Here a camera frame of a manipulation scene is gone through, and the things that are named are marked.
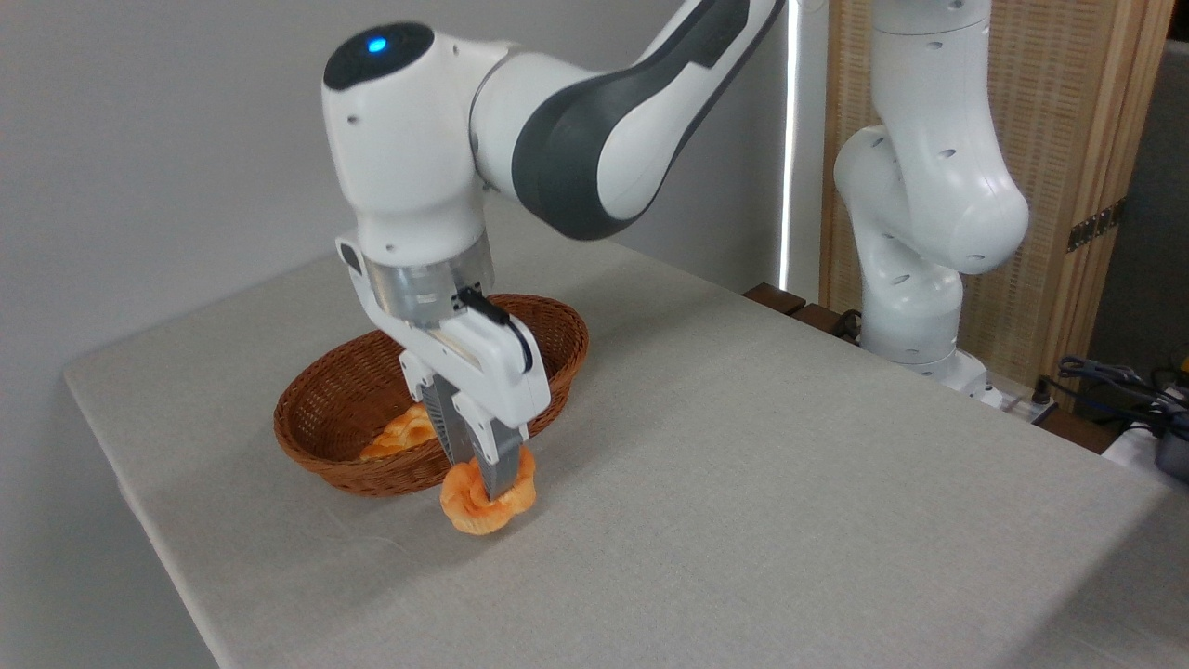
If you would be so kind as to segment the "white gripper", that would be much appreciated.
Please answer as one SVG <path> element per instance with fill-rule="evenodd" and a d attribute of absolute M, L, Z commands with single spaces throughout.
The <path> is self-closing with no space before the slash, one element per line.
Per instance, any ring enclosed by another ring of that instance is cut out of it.
<path fill-rule="evenodd" d="M 405 385 L 451 465 L 476 457 L 487 498 L 505 496 L 527 423 L 548 408 L 551 389 L 531 332 L 478 305 L 493 279 L 487 236 L 446 261 L 408 267 L 372 261 L 356 236 L 335 247 L 370 321 L 405 348 Z"/>

